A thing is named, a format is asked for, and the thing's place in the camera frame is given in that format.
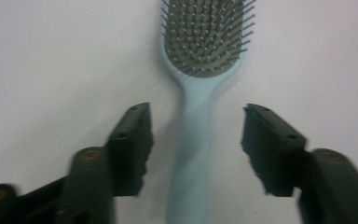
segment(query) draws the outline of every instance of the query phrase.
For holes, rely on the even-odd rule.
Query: hairbrush handle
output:
[[[168,224],[206,224],[212,88],[185,88],[184,112],[168,201]]]

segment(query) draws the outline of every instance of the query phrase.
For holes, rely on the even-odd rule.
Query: hairbrush head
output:
[[[192,77],[224,74],[246,51],[253,1],[163,1],[164,49],[170,63]]]

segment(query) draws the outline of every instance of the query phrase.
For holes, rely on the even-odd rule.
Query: gray bristle pad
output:
[[[231,68],[246,51],[255,0],[163,2],[165,52],[181,72],[192,77],[215,77]]]

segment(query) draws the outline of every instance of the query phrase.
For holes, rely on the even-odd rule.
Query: light blue hairbrush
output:
[[[185,98],[168,224],[208,222],[213,91],[240,68],[254,25],[254,1],[163,1],[161,57]]]

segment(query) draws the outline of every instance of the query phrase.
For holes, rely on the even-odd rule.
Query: white surface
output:
[[[21,193],[101,146],[124,111],[151,102],[156,144],[119,223],[163,223],[180,92],[158,56],[160,1],[0,1],[0,182]],[[300,223],[241,152],[247,103],[264,105],[358,167],[358,1],[259,1],[250,51],[215,95],[210,223]]]

